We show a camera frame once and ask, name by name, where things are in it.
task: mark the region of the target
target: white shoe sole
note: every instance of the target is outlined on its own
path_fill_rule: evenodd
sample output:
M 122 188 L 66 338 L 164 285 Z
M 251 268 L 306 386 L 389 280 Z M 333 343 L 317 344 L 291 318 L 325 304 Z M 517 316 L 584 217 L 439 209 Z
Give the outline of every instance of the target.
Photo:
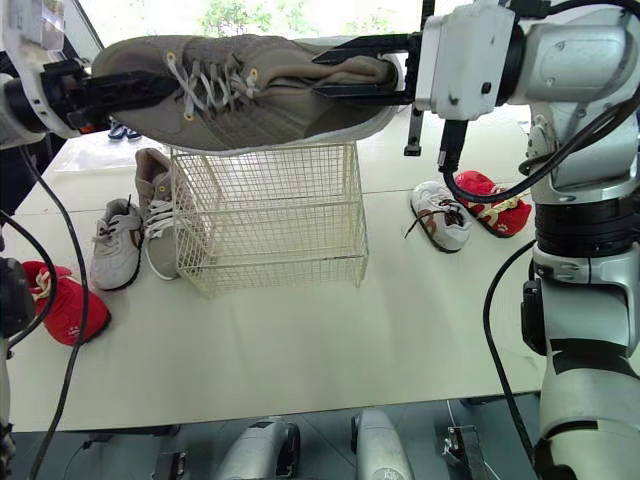
M 153 263 L 151 262 L 151 259 L 149 258 L 149 250 L 147 250 L 147 247 L 144 247 L 144 255 L 145 257 L 147 257 L 147 263 L 149 264 L 149 267 L 151 267 L 151 270 L 153 271 L 153 273 L 155 273 L 159 278 L 161 278 L 162 280 L 175 280 L 176 278 L 180 277 L 180 274 L 178 272 L 176 272 L 176 276 L 175 277 L 167 277 L 166 275 L 162 275 L 158 270 L 155 269 L 155 267 L 153 266 Z

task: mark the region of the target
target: green foliage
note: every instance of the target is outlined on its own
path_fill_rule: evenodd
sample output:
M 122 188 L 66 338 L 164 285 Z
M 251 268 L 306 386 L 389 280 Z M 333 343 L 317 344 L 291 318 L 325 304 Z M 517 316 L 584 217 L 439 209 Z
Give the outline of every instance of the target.
M 202 31 L 212 37 L 228 37 L 249 31 L 267 32 L 272 15 L 264 4 L 245 4 L 242 0 L 210 0 L 202 20 Z
M 318 35 L 318 29 L 311 25 L 304 13 L 306 3 L 307 0 L 279 0 L 278 12 L 292 33 Z
M 384 8 L 379 8 L 377 12 L 358 17 L 352 22 L 345 24 L 347 35 L 376 35 L 382 33 L 394 33 L 389 22 L 391 12 Z

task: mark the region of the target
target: shoe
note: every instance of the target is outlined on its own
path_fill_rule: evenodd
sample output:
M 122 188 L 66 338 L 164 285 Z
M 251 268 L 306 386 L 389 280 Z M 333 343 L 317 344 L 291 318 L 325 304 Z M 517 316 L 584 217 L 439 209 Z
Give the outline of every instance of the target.
M 136 188 L 144 219 L 145 254 L 163 280 L 178 277 L 174 246 L 171 161 L 155 148 L 136 152 Z
M 51 278 L 43 262 L 24 262 L 22 264 L 33 299 L 36 302 L 36 314 L 39 314 L 49 301 Z M 82 286 L 71 278 L 71 270 L 55 267 L 58 276 L 58 292 L 53 308 L 44 319 L 49 334 L 63 345 L 73 346 L 80 333 L 82 322 Z M 93 292 L 89 292 L 89 316 L 83 342 L 100 334 L 111 320 L 109 309 Z
M 135 130 L 131 130 L 130 128 L 127 128 L 127 131 L 124 134 L 127 137 L 127 140 L 129 140 L 130 142 L 140 140 L 142 138 L 142 134 L 136 132 Z
M 91 280 L 101 290 L 120 290 L 131 285 L 140 270 L 142 217 L 138 207 L 119 198 L 107 204 L 93 238 Z
M 469 239 L 471 217 L 438 182 L 424 182 L 413 189 L 411 210 L 416 221 L 405 238 L 419 223 L 431 243 L 444 253 L 460 251 Z
M 460 188 L 476 195 L 491 195 L 504 190 L 474 170 L 459 173 L 455 182 Z M 493 204 L 459 200 L 489 233 L 499 238 L 513 237 L 520 232 L 527 224 L 531 213 L 531 205 L 525 203 L 520 196 Z
M 258 35 L 141 37 L 102 50 L 92 74 L 145 70 L 176 79 L 179 87 L 157 105 L 113 115 L 161 143 L 227 153 L 340 143 L 382 129 L 397 107 L 347 103 L 313 86 L 366 83 L 394 91 L 402 82 L 395 56 L 391 61 L 358 56 L 335 66 L 312 62 L 340 43 L 335 39 L 335 45 L 320 46 Z
M 127 127 L 125 127 L 121 123 L 116 123 L 111 127 L 111 130 L 109 130 L 107 136 L 109 137 L 109 140 L 112 140 L 114 142 L 122 140 L 124 138 L 126 130 Z

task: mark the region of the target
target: red shoe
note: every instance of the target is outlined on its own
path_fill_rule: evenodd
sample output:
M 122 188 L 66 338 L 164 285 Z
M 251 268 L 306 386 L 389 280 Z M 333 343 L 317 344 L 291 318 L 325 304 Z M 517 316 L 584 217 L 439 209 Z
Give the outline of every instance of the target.
M 474 170 L 456 175 L 456 184 L 463 190 L 476 195 L 491 195 L 504 190 Z M 531 205 L 523 202 L 519 197 L 493 204 L 473 203 L 461 198 L 456 200 L 462 203 L 487 231 L 500 238 L 513 237 L 522 230 L 531 213 Z
M 36 313 L 39 314 L 49 299 L 51 280 L 49 270 L 43 262 L 24 262 L 22 264 L 29 280 L 33 299 L 36 301 Z M 80 333 L 82 321 L 82 286 L 71 278 L 71 270 L 56 267 L 58 292 L 53 307 L 44 319 L 44 326 L 58 342 L 72 346 Z M 89 318 L 83 343 L 100 333 L 111 320 L 111 314 L 100 297 L 89 292 Z

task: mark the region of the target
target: white sneaker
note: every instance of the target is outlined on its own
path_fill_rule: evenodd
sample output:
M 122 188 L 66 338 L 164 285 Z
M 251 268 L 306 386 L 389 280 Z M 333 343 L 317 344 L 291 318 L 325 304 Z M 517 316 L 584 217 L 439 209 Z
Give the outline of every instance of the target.
M 411 210 L 416 221 L 407 235 L 419 223 L 431 243 L 444 253 L 458 252 L 467 242 L 472 218 L 438 182 L 424 182 L 413 189 Z
M 138 207 L 124 198 L 112 200 L 98 220 L 93 238 L 91 280 L 101 290 L 119 290 L 130 285 L 140 269 L 142 217 Z

